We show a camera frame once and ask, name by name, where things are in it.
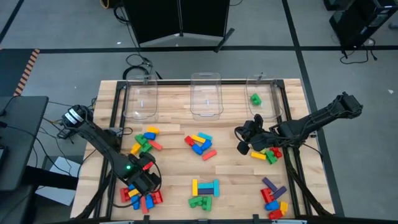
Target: transparent container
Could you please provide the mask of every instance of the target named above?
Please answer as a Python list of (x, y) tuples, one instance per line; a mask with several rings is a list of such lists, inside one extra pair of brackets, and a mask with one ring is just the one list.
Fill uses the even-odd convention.
[(133, 75), (126, 79), (126, 118), (145, 120), (157, 114), (157, 79), (155, 75)]
[(191, 113), (197, 120), (216, 120), (224, 111), (221, 75), (194, 73), (191, 75)]
[[(245, 92), (250, 117), (259, 114), (267, 119), (282, 115), (283, 109), (279, 104), (280, 94), (273, 81), (266, 79), (265, 75), (248, 75)], [(252, 96), (255, 94), (257, 94), (261, 103), (252, 100)]]

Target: computer tower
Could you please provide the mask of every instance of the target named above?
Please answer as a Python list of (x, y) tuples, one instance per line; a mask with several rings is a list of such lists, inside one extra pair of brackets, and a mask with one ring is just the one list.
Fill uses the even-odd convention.
[(397, 0), (354, 0), (329, 22), (343, 47), (360, 47), (398, 10)]

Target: pile of blocks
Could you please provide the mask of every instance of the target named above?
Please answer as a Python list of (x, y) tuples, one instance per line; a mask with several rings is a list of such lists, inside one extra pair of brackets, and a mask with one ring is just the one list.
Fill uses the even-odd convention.
[(162, 146), (155, 142), (156, 135), (159, 134), (159, 129), (155, 127), (148, 127), (144, 134), (137, 134), (134, 136), (136, 143), (132, 146), (130, 153), (137, 154), (141, 152), (149, 152), (154, 147), (157, 150), (162, 150)]
[[(192, 135), (192, 136), (187, 136), (185, 138), (185, 142), (191, 146), (192, 150), (198, 154), (198, 155), (202, 155), (203, 152), (207, 149), (209, 149), (212, 145), (211, 140), (213, 139), (213, 137), (207, 135), (207, 134), (203, 134), (203, 133), (198, 133), (198, 135)], [(201, 146), (199, 146), (198, 144), (195, 143), (196, 142), (200, 142), (202, 143)], [(217, 151), (215, 150), (211, 150), (209, 152), (207, 152), (206, 154), (202, 155), (202, 159), (208, 160), (209, 158), (213, 157), (217, 155)]]
[(209, 195), (212, 194), (214, 197), (220, 196), (220, 182), (218, 179), (215, 179), (213, 183), (199, 183), (197, 179), (192, 180), (192, 196), (188, 200), (191, 208), (195, 208), (200, 205), (202, 209), (205, 211), (211, 211), (211, 196), (202, 197), (198, 195)]
[(282, 153), (277, 147), (271, 147), (269, 150), (263, 149), (260, 152), (252, 152), (251, 157), (261, 160), (268, 160), (269, 164), (274, 164), (282, 157)]
[(268, 214), (269, 219), (278, 219), (283, 217), (286, 215), (288, 203), (278, 203), (277, 199), (286, 192), (286, 187), (282, 186), (278, 189), (267, 177), (265, 177), (262, 181), (268, 186), (268, 188), (261, 190), (261, 194), (266, 202), (265, 209), (267, 211), (271, 211)]
[(158, 190), (152, 194), (148, 194), (140, 199), (139, 192), (132, 184), (129, 187), (120, 189), (121, 201), (130, 202), (135, 210), (142, 209), (143, 214), (149, 212), (149, 209), (154, 208), (155, 204), (162, 203), (163, 198), (161, 192)]

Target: wooden table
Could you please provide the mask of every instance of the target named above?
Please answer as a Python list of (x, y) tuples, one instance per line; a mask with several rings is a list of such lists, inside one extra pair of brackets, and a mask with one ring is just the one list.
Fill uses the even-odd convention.
[[(102, 81), (99, 88), (94, 122), (102, 128), (109, 127), (116, 83), (117, 81)], [(308, 115), (300, 80), (286, 79), (284, 83), (292, 119)], [(153, 149), (151, 153), (155, 156), (162, 172), (161, 192), (164, 202), (150, 210), (151, 220), (250, 219), (253, 214), (259, 214), (260, 218), (267, 218), (268, 212), (264, 210), (264, 199), (260, 193), (260, 190), (266, 187), (261, 181), (264, 177), (268, 177), (277, 187), (284, 185), (288, 188), (278, 201), (288, 202), (289, 211), (285, 217), (294, 217), (283, 158), (270, 165), (267, 161), (258, 160), (249, 155), (242, 156), (236, 150), (238, 140), (234, 136), (234, 128), (252, 119), (252, 116), (248, 115), (244, 89), (245, 85), (223, 85), (224, 111), (220, 118), (216, 121), (195, 121), (190, 112), (189, 85), (159, 86), (158, 121), (137, 123), (130, 119), (126, 120), (125, 127), (132, 128), (134, 134), (123, 137), (122, 151), (125, 154), (129, 153), (134, 144), (135, 134), (142, 133), (147, 126), (156, 126), (160, 129), (156, 141), (163, 145), (164, 149), (162, 151)], [(120, 100), (116, 124), (119, 124), (122, 103), (123, 101)], [(265, 121), (264, 129), (275, 124), (275, 119)], [(199, 131), (213, 136), (212, 149), (218, 152), (215, 157), (207, 161), (203, 161), (184, 142), (185, 136), (197, 134)], [(315, 139), (309, 139), (307, 144), (318, 148)], [(93, 149), (93, 146), (88, 144), (85, 157)], [(318, 201), (333, 213), (330, 191), (319, 154), (303, 146), (300, 155), (308, 188)], [(77, 216), (96, 192), (102, 163), (103, 156), (95, 152), (83, 164), (71, 217)], [(213, 198), (211, 212), (189, 207), (188, 199), (192, 197), (192, 179), (198, 179), (199, 182), (220, 180), (221, 196)], [(119, 196), (121, 187), (124, 187), (123, 184), (117, 181), (114, 201), (119, 205), (122, 205)], [(300, 211), (304, 213), (302, 194), (297, 186), (296, 191)], [(105, 194), (101, 215), (105, 215), (106, 204)], [(111, 218), (112, 220), (142, 220), (143, 214), (141, 210), (132, 208), (113, 208)]]

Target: yellow block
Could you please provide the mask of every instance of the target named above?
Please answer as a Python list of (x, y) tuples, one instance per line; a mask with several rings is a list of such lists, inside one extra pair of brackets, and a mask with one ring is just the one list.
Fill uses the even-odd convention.
[(139, 194), (139, 192), (138, 192), (137, 189), (134, 189), (134, 190), (132, 190), (132, 191), (129, 191), (129, 196), (130, 196), (130, 197), (133, 197), (133, 196), (135, 196), (135, 195), (137, 195), (137, 194)]
[(279, 203), (279, 207), (280, 207), (280, 210), (281, 210), (283, 215), (286, 214), (288, 206), (289, 206), (289, 204), (287, 202), (280, 202)]
[(191, 138), (192, 138), (193, 140), (195, 140), (195, 141), (200, 142), (200, 143), (205, 143), (205, 141), (206, 141), (206, 139), (201, 138), (201, 137), (198, 137), (198, 136), (196, 136), (196, 135), (191, 136)]
[(192, 196), (198, 196), (198, 180), (192, 180)]
[(155, 127), (148, 127), (147, 132), (159, 134), (159, 129), (157, 129)]
[(257, 158), (257, 159), (262, 159), (265, 160), (267, 159), (267, 156), (258, 152), (252, 152), (251, 157)]
[(140, 148), (141, 148), (141, 145), (139, 143), (135, 143), (132, 146), (130, 153), (131, 154), (136, 154), (139, 151)]

